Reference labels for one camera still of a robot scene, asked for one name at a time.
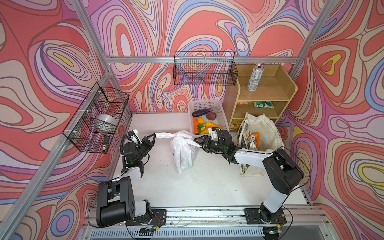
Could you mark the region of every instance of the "cable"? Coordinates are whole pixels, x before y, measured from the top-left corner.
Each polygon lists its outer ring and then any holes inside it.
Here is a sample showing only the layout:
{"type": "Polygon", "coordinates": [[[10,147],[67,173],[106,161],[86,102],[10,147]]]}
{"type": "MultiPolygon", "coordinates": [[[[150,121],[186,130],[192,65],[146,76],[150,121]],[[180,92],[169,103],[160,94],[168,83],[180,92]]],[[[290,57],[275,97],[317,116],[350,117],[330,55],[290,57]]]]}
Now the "cable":
{"type": "Polygon", "coordinates": [[[254,220],[254,221],[259,221],[261,219],[261,217],[260,218],[253,218],[253,217],[245,216],[245,215],[240,215],[240,217],[245,217],[245,218],[248,218],[248,219],[251,219],[251,220],[254,220]]]}
{"type": "Polygon", "coordinates": [[[140,139],[136,136],[136,134],[134,134],[133,136],[136,138],[137,144],[140,144],[140,139]]]}
{"type": "Polygon", "coordinates": [[[147,164],[147,162],[149,161],[149,153],[147,153],[147,155],[148,155],[148,160],[144,163],[144,165],[146,165],[147,164]]]}
{"type": "Polygon", "coordinates": [[[123,144],[124,144],[124,141],[125,141],[125,139],[126,139],[126,134],[124,134],[123,136],[122,136],[122,138],[121,138],[121,142],[120,142],[120,153],[121,153],[121,155],[123,155],[124,156],[124,153],[123,153],[123,151],[122,151],[122,146],[123,146],[123,144]]]}
{"type": "MultiPolygon", "coordinates": [[[[110,181],[115,180],[115,179],[118,179],[119,177],[120,177],[120,176],[115,177],[115,178],[111,179],[110,181]]],[[[92,224],[90,223],[90,221],[89,221],[89,211],[91,210],[91,205],[92,205],[93,200],[95,199],[96,195],[99,193],[99,190],[100,190],[100,189],[101,189],[101,187],[98,187],[98,189],[97,189],[95,195],[93,196],[91,202],[89,203],[89,208],[88,208],[88,224],[89,224],[91,227],[94,227],[94,228],[105,228],[105,227],[110,227],[110,226],[113,226],[113,225],[114,225],[114,224],[112,224],[112,225],[108,225],[108,226],[104,226],[104,227],[99,227],[99,226],[92,225],[92,224]]]]}
{"type": "Polygon", "coordinates": [[[292,225],[292,223],[293,223],[293,215],[292,215],[291,211],[290,211],[288,208],[286,208],[286,207],[284,207],[284,208],[285,208],[286,210],[288,210],[289,213],[291,214],[291,216],[292,216],[292,221],[291,221],[291,223],[289,224],[287,230],[285,230],[285,233],[284,233],[283,235],[281,235],[281,237],[279,237],[277,240],[280,240],[280,239],[281,239],[281,238],[288,232],[289,228],[291,227],[291,225],[292,225]]]}
{"type": "Polygon", "coordinates": [[[136,238],[134,238],[134,237],[132,236],[131,232],[128,230],[127,222],[125,222],[125,227],[127,228],[127,231],[128,231],[128,233],[129,233],[129,235],[131,236],[131,238],[132,238],[133,240],[136,240],[136,238]]]}
{"type": "Polygon", "coordinates": [[[159,224],[158,224],[158,226],[160,225],[160,220],[161,220],[161,225],[163,225],[163,219],[160,217],[160,216],[157,216],[157,215],[154,215],[155,217],[157,217],[158,218],[158,220],[159,220],[159,224]]]}

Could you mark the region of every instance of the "black wire basket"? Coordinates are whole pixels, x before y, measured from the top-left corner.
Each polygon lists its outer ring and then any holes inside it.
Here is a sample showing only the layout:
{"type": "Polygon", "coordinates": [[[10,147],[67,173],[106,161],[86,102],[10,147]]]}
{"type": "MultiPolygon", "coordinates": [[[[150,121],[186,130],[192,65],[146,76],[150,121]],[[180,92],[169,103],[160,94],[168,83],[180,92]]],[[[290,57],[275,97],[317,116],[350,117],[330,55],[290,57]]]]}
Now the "black wire basket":
{"type": "Polygon", "coordinates": [[[176,51],[174,84],[234,86],[238,75],[234,56],[233,51],[176,51]]]}
{"type": "Polygon", "coordinates": [[[97,93],[80,120],[73,129],[64,130],[63,134],[81,152],[107,153],[128,105],[129,95],[116,88],[100,87],[96,84],[97,93]],[[114,123],[99,119],[102,114],[109,115],[114,123]]]}

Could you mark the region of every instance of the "swirly patterned wall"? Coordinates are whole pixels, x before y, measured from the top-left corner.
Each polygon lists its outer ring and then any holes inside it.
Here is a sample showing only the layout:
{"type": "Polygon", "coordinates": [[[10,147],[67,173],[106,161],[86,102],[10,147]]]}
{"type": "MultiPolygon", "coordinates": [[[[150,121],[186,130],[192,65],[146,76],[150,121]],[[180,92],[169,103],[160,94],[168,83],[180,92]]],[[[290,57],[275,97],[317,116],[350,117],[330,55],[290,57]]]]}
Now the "swirly patterned wall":
{"type": "Polygon", "coordinates": [[[0,220],[103,75],[66,1],[0,1],[0,220]]]}
{"type": "MultiPolygon", "coordinates": [[[[233,50],[237,56],[297,56],[323,0],[98,0],[87,12],[107,55],[173,56],[233,50]]],[[[175,86],[173,64],[114,64],[133,111],[186,111],[223,100],[225,86],[175,86]]]]}
{"type": "Polygon", "coordinates": [[[340,1],[278,123],[341,239],[384,239],[383,39],[383,1],[340,1]]]}
{"type": "MultiPolygon", "coordinates": [[[[103,72],[70,1],[0,1],[0,220],[103,72]]],[[[12,239],[75,238],[125,123],[108,154],[67,149],[12,239]]]]}

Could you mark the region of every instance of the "silver can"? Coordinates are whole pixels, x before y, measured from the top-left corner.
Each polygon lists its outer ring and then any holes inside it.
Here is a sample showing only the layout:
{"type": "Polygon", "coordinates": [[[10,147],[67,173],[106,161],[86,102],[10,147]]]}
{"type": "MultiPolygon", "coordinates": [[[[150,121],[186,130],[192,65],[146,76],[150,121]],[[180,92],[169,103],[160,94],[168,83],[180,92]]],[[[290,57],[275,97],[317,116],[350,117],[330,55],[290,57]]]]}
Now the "silver can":
{"type": "Polygon", "coordinates": [[[259,85],[260,79],[264,72],[264,66],[261,64],[255,64],[253,67],[251,78],[249,79],[247,89],[249,91],[256,91],[257,86],[259,85]]]}

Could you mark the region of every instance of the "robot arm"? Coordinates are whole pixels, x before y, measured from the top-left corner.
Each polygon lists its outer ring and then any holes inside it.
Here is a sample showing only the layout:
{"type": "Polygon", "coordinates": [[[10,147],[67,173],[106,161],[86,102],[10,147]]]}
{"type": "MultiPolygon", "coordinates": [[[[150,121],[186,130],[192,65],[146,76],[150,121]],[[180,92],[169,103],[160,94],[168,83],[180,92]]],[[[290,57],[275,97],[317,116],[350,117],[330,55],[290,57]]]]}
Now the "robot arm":
{"type": "Polygon", "coordinates": [[[127,139],[132,139],[133,136],[137,140],[124,145],[125,137],[122,139],[122,175],[99,184],[96,206],[96,222],[99,227],[108,227],[133,218],[142,224],[147,224],[152,219],[149,202],[135,201],[132,183],[144,174],[142,159],[154,146],[156,134],[144,137],[140,141],[136,134],[130,131],[127,139]]]}
{"type": "Polygon", "coordinates": [[[226,130],[218,131],[217,137],[218,141],[213,141],[204,135],[194,141],[208,153],[221,153],[230,164],[248,164],[266,170],[273,187],[260,206],[260,216],[263,222],[270,222],[292,189],[303,179],[304,173],[283,149],[273,152],[239,149],[226,130]]]}

